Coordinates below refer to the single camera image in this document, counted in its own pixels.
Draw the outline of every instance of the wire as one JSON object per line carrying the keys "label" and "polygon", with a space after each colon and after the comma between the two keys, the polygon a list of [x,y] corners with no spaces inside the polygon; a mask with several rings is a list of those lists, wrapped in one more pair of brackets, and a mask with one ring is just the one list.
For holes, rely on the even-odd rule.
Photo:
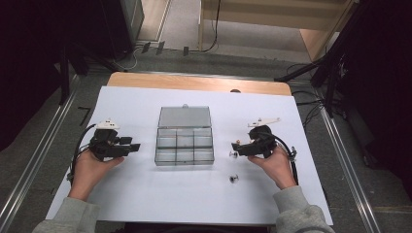
{"label": "wire", "polygon": [[67,180],[70,182],[70,185],[73,184],[73,179],[75,177],[75,168],[76,168],[76,161],[77,158],[79,156],[79,154],[81,152],[83,152],[83,150],[80,150],[80,143],[82,142],[83,138],[85,137],[85,134],[88,132],[88,130],[90,130],[92,127],[94,127],[96,124],[92,124],[91,126],[89,126],[88,128],[85,129],[85,131],[83,131],[82,135],[79,138],[78,143],[76,144],[76,148],[75,148],[75,152],[73,154],[73,160],[72,163],[70,165],[70,173],[67,175]]}
{"label": "wire", "polygon": [[135,50],[133,51],[133,58],[134,58],[134,65],[132,67],[123,67],[122,65],[118,64],[115,60],[113,60],[113,63],[116,64],[117,66],[121,67],[123,70],[131,70],[134,67],[137,66],[137,57],[136,57],[136,51],[141,49],[143,46],[138,45],[139,47],[135,48]]}
{"label": "wire", "polygon": [[219,0],[218,10],[217,10],[217,12],[216,12],[215,29],[213,28],[213,24],[212,24],[212,29],[213,29],[213,31],[215,32],[215,40],[213,41],[212,46],[211,46],[210,48],[206,49],[206,50],[201,50],[201,51],[199,51],[199,50],[190,50],[191,52],[207,52],[207,51],[211,50],[211,49],[216,45],[216,43],[217,43],[217,41],[218,41],[218,22],[219,22],[219,13],[220,13],[220,11],[221,11],[221,2],[222,2],[222,0]]}
{"label": "wire", "polygon": [[306,133],[306,126],[308,125],[308,123],[312,120],[313,117],[317,116],[321,112],[321,109],[323,107],[324,107],[324,104],[320,103],[316,105],[311,111],[309,111],[308,115],[306,116],[305,121],[303,121],[302,123],[305,133]]}

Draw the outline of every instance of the gray sleeve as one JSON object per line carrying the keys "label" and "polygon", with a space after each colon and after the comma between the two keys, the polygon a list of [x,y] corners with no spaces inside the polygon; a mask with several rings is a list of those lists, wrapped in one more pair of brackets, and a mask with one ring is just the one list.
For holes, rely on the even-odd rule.
{"label": "gray sleeve", "polygon": [[98,206],[66,197],[54,219],[40,222],[33,233],[91,233],[94,232],[98,213]]}
{"label": "gray sleeve", "polygon": [[285,188],[273,195],[279,208],[276,228],[282,232],[334,232],[322,209],[309,205],[300,186]]}

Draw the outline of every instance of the black equipment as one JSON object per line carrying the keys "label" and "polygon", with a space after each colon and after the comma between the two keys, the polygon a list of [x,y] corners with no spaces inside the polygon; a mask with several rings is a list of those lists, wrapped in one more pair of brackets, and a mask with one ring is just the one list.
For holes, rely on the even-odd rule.
{"label": "black equipment", "polygon": [[96,124],[89,126],[82,134],[78,144],[76,144],[75,153],[73,155],[72,164],[70,165],[70,173],[67,174],[67,181],[70,184],[73,183],[73,179],[76,171],[76,162],[82,151],[87,149],[91,150],[94,156],[103,162],[105,157],[123,157],[128,156],[130,152],[138,151],[140,144],[130,144],[131,137],[116,137],[118,132],[114,128],[119,128],[114,122],[110,120],[102,121],[97,125],[96,131],[94,131],[93,137],[90,139],[90,143],[86,149],[79,151],[80,143],[83,140],[85,134],[94,127]]}
{"label": "black equipment", "polygon": [[292,147],[291,151],[280,138],[272,134],[272,130],[270,130],[267,125],[261,125],[253,128],[249,132],[249,137],[252,140],[250,144],[240,145],[238,143],[232,143],[233,150],[235,150],[239,155],[250,156],[263,154],[264,158],[268,158],[272,154],[272,151],[275,150],[278,145],[281,145],[281,147],[288,154],[294,180],[298,183],[296,166],[294,164],[294,158],[296,157],[297,152],[294,147]]}
{"label": "black equipment", "polygon": [[118,132],[114,129],[96,129],[88,148],[97,159],[103,161],[105,157],[128,156],[130,152],[138,151],[140,144],[130,144],[131,137],[116,137]]}

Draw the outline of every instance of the black cable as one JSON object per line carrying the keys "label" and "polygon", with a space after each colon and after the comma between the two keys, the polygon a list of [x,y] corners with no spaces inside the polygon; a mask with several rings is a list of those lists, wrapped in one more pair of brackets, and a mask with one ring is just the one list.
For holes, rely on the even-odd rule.
{"label": "black cable", "polygon": [[321,104],[316,105],[311,111],[309,111],[308,115],[306,116],[305,121],[302,123],[305,133],[306,133],[307,124],[312,120],[313,117],[317,116],[321,112],[321,109],[323,107],[324,107],[324,104],[321,103]]}
{"label": "black cable", "polygon": [[280,144],[282,144],[283,148],[286,150],[286,153],[288,154],[288,159],[289,159],[289,162],[291,164],[292,175],[293,175],[294,181],[296,182],[296,184],[299,184],[299,180],[297,179],[296,164],[294,163],[294,158],[296,157],[296,151],[294,150],[294,147],[292,147],[293,152],[291,152],[288,145],[286,145],[286,143],[282,139],[280,139],[279,137],[277,137],[277,136],[275,136],[271,133],[267,133],[267,132],[258,132],[258,134],[264,134],[264,135],[274,137],[275,141],[278,141]]}
{"label": "black cable", "polygon": [[85,131],[83,131],[82,135],[79,138],[78,143],[76,144],[76,148],[75,148],[75,152],[73,154],[73,160],[72,163],[70,165],[70,173],[67,175],[67,180],[70,182],[70,185],[73,184],[73,179],[75,177],[75,168],[76,168],[76,161],[77,158],[79,156],[79,154],[82,152],[80,150],[80,144],[83,140],[83,138],[85,137],[85,134],[88,132],[88,130],[90,130],[92,127],[94,127],[96,124],[92,124],[91,126],[89,126],[88,128],[85,129]]}
{"label": "black cable", "polygon": [[282,146],[285,148],[285,150],[287,151],[288,154],[288,158],[289,158],[289,162],[291,164],[292,167],[292,174],[293,174],[293,178],[294,181],[296,182],[296,184],[299,184],[299,180],[297,179],[297,169],[296,169],[296,164],[294,163],[294,158],[296,156],[296,154],[293,154],[291,152],[291,150],[289,149],[288,145],[286,145],[286,143],[284,141],[282,141],[282,139],[280,139],[279,137],[276,137],[275,135],[273,135],[273,137],[275,137],[275,139],[277,141],[279,141],[279,143],[282,144]]}
{"label": "black cable", "polygon": [[215,46],[216,42],[218,41],[218,22],[219,22],[219,13],[220,13],[220,11],[221,11],[221,2],[222,2],[222,0],[219,0],[219,3],[218,3],[218,11],[217,11],[217,13],[216,13],[215,40],[213,41],[212,46],[211,46],[210,48],[206,49],[206,50],[201,50],[201,51],[199,51],[199,50],[190,50],[190,51],[192,51],[192,52],[206,52],[206,51],[211,50],[211,49]]}

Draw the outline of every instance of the white table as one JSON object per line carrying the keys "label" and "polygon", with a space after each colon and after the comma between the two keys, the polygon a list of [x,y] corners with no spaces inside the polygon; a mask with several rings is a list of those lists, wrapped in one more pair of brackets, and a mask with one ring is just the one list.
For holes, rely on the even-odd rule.
{"label": "white table", "polygon": [[[184,104],[209,106],[215,162],[157,167],[155,138],[160,108]],[[279,117],[281,121],[270,128],[289,147],[296,148],[300,185],[309,203],[320,206],[326,222],[332,224],[291,96],[103,86],[89,124],[108,117],[120,125],[120,137],[133,137],[133,143],[140,143],[141,148],[113,169],[91,193],[88,201],[101,206],[100,220],[274,225],[279,213],[272,195],[279,189],[246,157],[233,158],[229,152],[232,142],[249,141],[249,122],[259,117]],[[86,134],[83,144],[92,133],[90,130]],[[230,182],[232,175],[239,177],[237,183]],[[64,179],[47,218],[55,215],[69,189],[70,184]]]}

